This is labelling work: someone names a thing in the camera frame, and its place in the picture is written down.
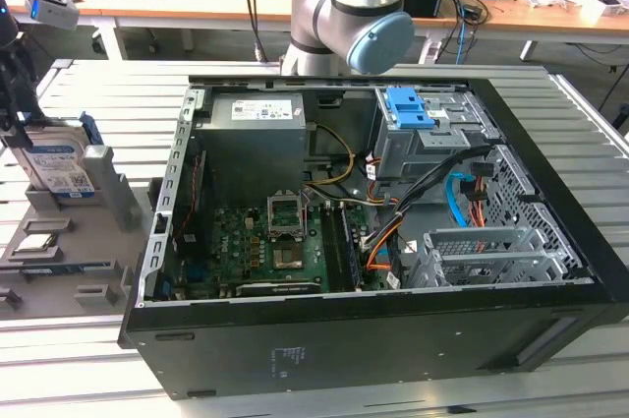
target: metal workbench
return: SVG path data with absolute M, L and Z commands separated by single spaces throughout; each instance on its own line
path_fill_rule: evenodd
M 161 176 L 189 75 L 276 74 L 210 62 L 58 61 L 38 88 L 48 115 L 87 110 L 132 186 Z M 400 66 L 397 75 L 489 77 L 620 258 L 629 264 L 629 146 L 561 77 L 540 67 Z M 27 177 L 0 155 L 0 247 L 28 205 Z M 173 402 L 121 317 L 0 322 L 0 414 L 159 417 L 627 416 L 629 322 L 589 331 L 534 373 Z

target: connector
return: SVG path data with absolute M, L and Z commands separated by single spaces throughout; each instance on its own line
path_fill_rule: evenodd
M 472 162 L 470 172 L 477 177 L 493 177 L 493 167 L 491 162 Z

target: black cable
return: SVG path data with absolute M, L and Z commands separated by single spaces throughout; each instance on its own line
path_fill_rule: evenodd
M 618 76 L 618 78 L 615 80 L 615 82 L 611 85 L 611 87 L 609 88 L 609 90 L 607 91 L 607 95 L 605 96 L 605 98 L 602 100 L 602 102 L 599 105 L 599 112 L 602 110 L 602 108 L 605 106 L 605 104 L 607 103 L 607 101 L 609 100 L 609 98 L 611 97 L 611 94 L 613 93 L 614 90 L 616 90 L 616 87 L 618 87 L 618 84 L 620 84 L 620 81 L 622 81 L 622 78 L 625 76 L 625 74 L 627 73 L 627 70 L 629 70 L 629 64 L 627 64 L 624 68 L 624 70 L 620 73 L 620 75 Z
M 400 197 L 399 202 L 393 208 L 393 215 L 383 226 L 367 237 L 367 242 L 369 243 L 378 239 L 382 234 L 395 226 L 395 224 L 404 218 L 411 204 L 416 202 L 425 192 L 443 180 L 457 164 L 460 164 L 466 159 L 487 155 L 493 148 L 494 145 L 476 146 L 474 148 L 460 150 L 443 159 L 438 165 L 418 179 L 404 195 Z
M 466 25 L 469 25 L 472 27 L 472 39 L 470 40 L 470 44 L 468 45 L 468 48 L 466 50 L 463 51 L 463 62 L 465 62 L 465 59 L 467 59 L 468 53 L 470 52 L 470 50 L 472 50 L 472 48 L 476 45 L 476 38 L 475 38 L 475 34 L 477 29 L 479 28 L 480 25 L 486 23 L 486 21 L 489 19 L 490 17 L 490 13 L 489 13 L 489 8 L 486 6 L 485 3 L 483 3 L 481 0 L 474 0 L 476 3 L 478 3 L 481 7 L 481 12 L 478 15 L 477 18 L 475 19 L 471 19 L 469 14 L 466 14 L 465 16 L 461 15 L 461 8 L 464 7 L 464 3 L 462 0 L 452 0 L 452 3 L 454 4 L 454 9 L 456 12 L 456 24 L 454 26 L 454 28 L 452 29 L 452 31 L 448 34 L 448 37 L 445 40 L 445 43 L 441 46 L 441 49 L 439 50 L 438 55 L 436 56 L 435 61 L 438 61 L 441 56 L 443 55 L 443 53 L 446 54 L 458 54 L 457 52 L 452 52 L 452 51 L 448 51 L 447 50 L 447 46 L 450 43 L 450 41 L 452 40 L 452 37 L 454 36 L 454 33 L 457 31 L 457 29 L 459 28 L 459 26 L 461 25 L 462 22 L 465 22 Z M 459 35 L 459 38 L 457 39 L 457 43 L 460 43 L 462 36 Z
M 567 43 L 567 44 L 575 44 L 577 46 L 581 46 L 584 49 L 588 49 L 589 51 L 595 52 L 597 54 L 611 54 L 612 52 L 616 52 L 618 49 L 620 49 L 622 47 L 622 44 L 618 44 L 617 46 L 613 47 L 612 49 L 606 49 L 605 51 L 601 51 L 599 49 L 593 49 L 592 47 L 586 46 L 585 44 L 581 44 L 581 43 Z
M 256 59 L 258 58 L 257 53 L 259 52 L 259 60 L 261 62 L 268 62 L 266 53 L 264 52 L 264 47 L 262 46 L 262 42 L 260 41 L 259 34 L 257 32 L 257 0 L 247 0 L 247 9 L 249 11 L 249 18 L 252 24 L 254 38 L 256 39 Z

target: label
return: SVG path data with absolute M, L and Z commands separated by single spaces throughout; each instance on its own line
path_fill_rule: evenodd
M 232 120 L 292 120 L 291 100 L 236 100 Z
M 403 253 L 404 254 L 417 253 L 417 241 L 414 239 L 406 243 Z
M 21 272 L 29 275 L 49 275 L 52 269 L 23 269 Z
M 370 180 L 375 180 L 375 165 L 367 164 L 365 166 L 365 169 L 367 170 L 367 178 Z
M 448 114 L 445 110 L 427 110 L 426 115 L 433 120 L 438 118 L 445 118 L 446 120 L 449 120 Z
M 386 275 L 386 283 L 388 283 L 393 290 L 399 290 L 400 288 L 400 279 L 393 275 L 391 271 Z
M 68 199 L 94 195 L 94 186 L 72 146 L 33 146 L 25 150 L 25 155 L 53 194 Z
M 271 349 L 271 377 L 290 379 L 297 375 L 306 361 L 306 347 L 277 347 Z

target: wooden desk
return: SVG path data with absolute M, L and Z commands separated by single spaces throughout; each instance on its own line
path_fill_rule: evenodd
M 568 3 L 560 6 L 532 8 L 527 0 L 483 0 L 491 18 L 477 32 L 477 37 L 491 39 L 530 39 L 520 55 L 528 60 L 537 41 L 629 44 L 629 15 L 601 17 L 589 23 L 580 7 Z M 449 16 L 454 9 L 444 0 L 441 14 Z
M 31 23 L 23 0 L 7 0 L 19 21 Z M 533 41 L 629 44 L 629 16 L 603 17 L 596 24 L 581 19 L 573 5 L 531 8 L 526 0 L 484 0 L 490 20 L 477 31 L 479 38 Z M 125 59 L 119 28 L 173 28 L 187 31 L 185 44 L 192 46 L 189 30 L 249 30 L 246 0 L 83 0 L 80 25 L 100 30 L 110 59 Z M 257 0 L 259 29 L 290 29 L 291 0 Z M 443 0 L 435 19 L 415 19 L 416 35 L 427 38 L 420 63 L 434 62 L 441 42 L 456 25 L 449 0 Z

